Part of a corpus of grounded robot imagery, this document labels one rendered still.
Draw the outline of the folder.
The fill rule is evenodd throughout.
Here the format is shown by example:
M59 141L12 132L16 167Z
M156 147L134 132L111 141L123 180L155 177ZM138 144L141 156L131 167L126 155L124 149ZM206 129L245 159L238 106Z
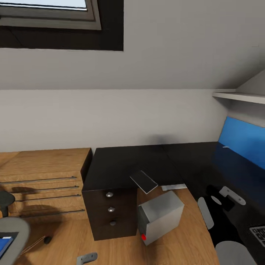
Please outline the folder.
M11 244L12 241L13 241L12 237L0 237L0 257L5 252L5 250Z

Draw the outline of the notebook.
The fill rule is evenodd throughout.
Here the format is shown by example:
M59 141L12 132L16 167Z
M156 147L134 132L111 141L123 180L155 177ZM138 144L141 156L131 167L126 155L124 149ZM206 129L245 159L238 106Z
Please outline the notebook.
M154 182L147 174L143 171L138 171L130 176L137 185L146 193L148 194L151 190L156 188L158 185Z

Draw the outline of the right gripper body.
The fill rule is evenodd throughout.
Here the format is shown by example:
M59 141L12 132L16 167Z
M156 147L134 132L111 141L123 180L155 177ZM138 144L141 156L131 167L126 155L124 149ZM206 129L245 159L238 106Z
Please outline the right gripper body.
M210 195L217 195L218 197L220 197L223 200L223 204L224 206L222 207L223 209L225 209L227 212L229 212L235 205L235 203L233 201L231 201L228 197L224 197L219 193L219 190L217 190L215 187L211 186L206 194L210 197Z

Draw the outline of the swivel chair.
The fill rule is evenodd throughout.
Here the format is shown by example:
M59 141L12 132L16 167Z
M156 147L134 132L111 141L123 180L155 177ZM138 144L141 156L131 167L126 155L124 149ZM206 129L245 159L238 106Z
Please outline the swivel chair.
M51 240L50 236L46 237L44 235L24 250L30 237L31 228L25 219L16 216L8 216L8 206L13 204L14 201L15 196L11 193L5 191L0 192L0 211L3 216L3 218L0 218L0 237L13 238L11 244L0 257L0 265L14 265L17 259L40 241L44 239L44 243L48 244Z

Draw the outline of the keyboard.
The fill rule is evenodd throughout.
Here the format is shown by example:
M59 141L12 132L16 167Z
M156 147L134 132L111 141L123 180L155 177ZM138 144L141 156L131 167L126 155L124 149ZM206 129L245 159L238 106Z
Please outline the keyboard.
M257 238L257 240L265 248L265 226L261 226L261 227L251 227L249 229L253 233L253 235Z

